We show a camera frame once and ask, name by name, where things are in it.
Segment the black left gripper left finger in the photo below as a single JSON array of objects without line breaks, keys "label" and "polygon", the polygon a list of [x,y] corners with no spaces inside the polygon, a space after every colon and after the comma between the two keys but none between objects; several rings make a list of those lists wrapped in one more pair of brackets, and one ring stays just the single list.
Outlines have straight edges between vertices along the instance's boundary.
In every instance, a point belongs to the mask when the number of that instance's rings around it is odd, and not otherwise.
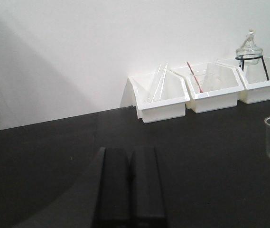
[{"label": "black left gripper left finger", "polygon": [[93,228],[130,227],[130,170],[122,148],[103,148],[102,175]]}]

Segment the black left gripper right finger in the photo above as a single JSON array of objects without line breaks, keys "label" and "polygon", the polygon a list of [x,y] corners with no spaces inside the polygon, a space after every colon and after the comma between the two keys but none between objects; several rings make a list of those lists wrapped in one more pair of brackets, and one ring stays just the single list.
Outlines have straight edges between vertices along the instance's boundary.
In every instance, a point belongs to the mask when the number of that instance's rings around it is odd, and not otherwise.
[{"label": "black left gripper right finger", "polygon": [[155,148],[135,148],[130,172],[132,227],[166,228],[167,217]]}]

